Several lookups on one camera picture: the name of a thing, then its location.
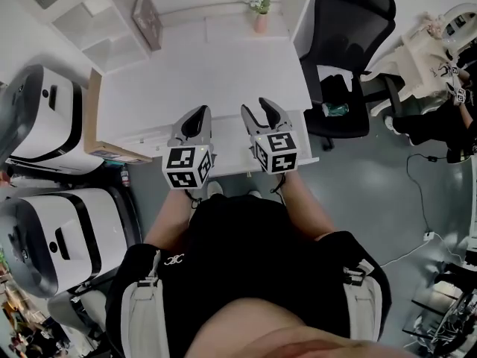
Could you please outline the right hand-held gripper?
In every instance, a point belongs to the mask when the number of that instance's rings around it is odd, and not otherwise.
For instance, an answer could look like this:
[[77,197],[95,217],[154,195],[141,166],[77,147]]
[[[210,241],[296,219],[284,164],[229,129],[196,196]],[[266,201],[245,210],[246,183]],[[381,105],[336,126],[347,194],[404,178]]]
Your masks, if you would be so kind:
[[274,101],[260,97],[259,104],[265,111],[268,125],[261,125],[251,113],[248,106],[241,106],[241,117],[250,137],[253,148],[253,156],[259,165],[269,175],[278,175],[297,169],[300,144],[296,131],[291,130],[292,122],[287,114]]

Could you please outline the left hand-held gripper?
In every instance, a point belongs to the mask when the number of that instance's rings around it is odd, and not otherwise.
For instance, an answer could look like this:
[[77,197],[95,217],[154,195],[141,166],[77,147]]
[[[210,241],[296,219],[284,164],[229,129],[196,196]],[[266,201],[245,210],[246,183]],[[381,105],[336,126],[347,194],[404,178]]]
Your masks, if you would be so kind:
[[203,187],[213,167],[211,139],[212,113],[206,105],[190,110],[173,125],[162,159],[162,173],[171,189]]

